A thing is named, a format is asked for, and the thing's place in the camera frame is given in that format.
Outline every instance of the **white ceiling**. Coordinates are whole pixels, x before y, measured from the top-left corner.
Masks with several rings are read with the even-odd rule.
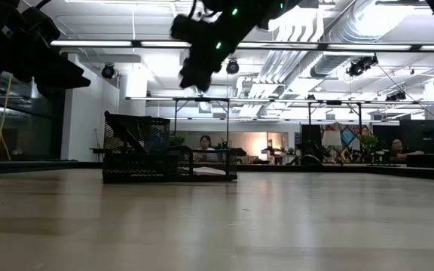
[[[36,5],[40,0],[23,0],[27,5]],[[350,0],[337,0],[334,10],[325,12],[325,23],[336,17]],[[44,12],[51,16],[61,32],[72,39],[169,39],[169,29],[175,14],[186,14],[188,5],[176,5],[173,10],[168,6],[153,5],[104,5],[95,3],[68,3],[65,0],[53,0],[44,7]],[[273,40],[277,32],[253,30],[246,37],[247,41]],[[434,42],[434,16],[429,10],[419,10],[406,17],[394,30],[380,41],[390,43]],[[184,50],[163,49],[96,49],[87,50],[88,55],[136,54],[151,71],[150,90],[178,89],[177,74],[180,69],[181,53]],[[233,57],[240,64],[240,75],[258,73],[265,63],[266,50],[238,50]],[[379,53],[380,64],[391,74],[396,82],[405,81],[427,69],[434,67],[434,54],[425,53]],[[116,65],[120,69],[131,69],[130,64]],[[419,68],[410,75],[408,67]],[[225,69],[212,77],[213,84],[235,86],[240,75],[227,76]],[[324,93],[377,92],[393,85],[379,68],[373,68],[351,86],[339,75],[337,80],[326,80],[320,84]]]

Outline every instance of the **green plant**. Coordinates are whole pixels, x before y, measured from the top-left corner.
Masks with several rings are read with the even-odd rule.
[[[172,146],[182,146],[185,142],[185,137],[180,135],[175,135],[170,137],[170,147]]]
[[[361,135],[359,140],[365,150],[374,150],[379,143],[379,140],[375,135]]]

